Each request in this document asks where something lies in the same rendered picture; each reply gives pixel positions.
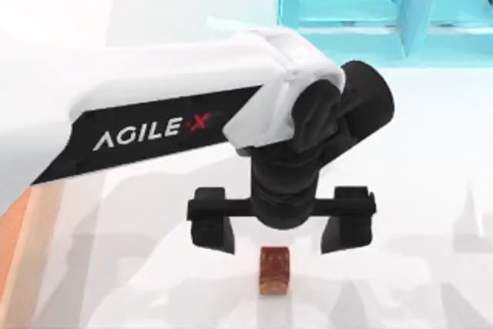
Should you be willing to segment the small brown block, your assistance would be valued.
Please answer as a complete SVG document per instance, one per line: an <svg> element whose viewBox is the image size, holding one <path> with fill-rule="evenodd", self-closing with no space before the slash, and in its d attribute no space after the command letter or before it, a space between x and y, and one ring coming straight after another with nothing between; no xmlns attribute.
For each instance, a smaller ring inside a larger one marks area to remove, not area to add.
<svg viewBox="0 0 493 329"><path fill-rule="evenodd" d="M290 250L282 246L260 248L258 291L261 297L285 297L290 289Z"/></svg>

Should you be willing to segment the shallow salmon-coloured box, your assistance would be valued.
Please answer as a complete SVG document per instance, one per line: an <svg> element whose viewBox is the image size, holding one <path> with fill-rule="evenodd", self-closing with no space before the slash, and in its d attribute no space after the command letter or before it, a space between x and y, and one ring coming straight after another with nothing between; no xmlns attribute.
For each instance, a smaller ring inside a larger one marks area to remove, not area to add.
<svg viewBox="0 0 493 329"><path fill-rule="evenodd" d="M0 329L29 329L64 185L27 189L0 217Z"/></svg>

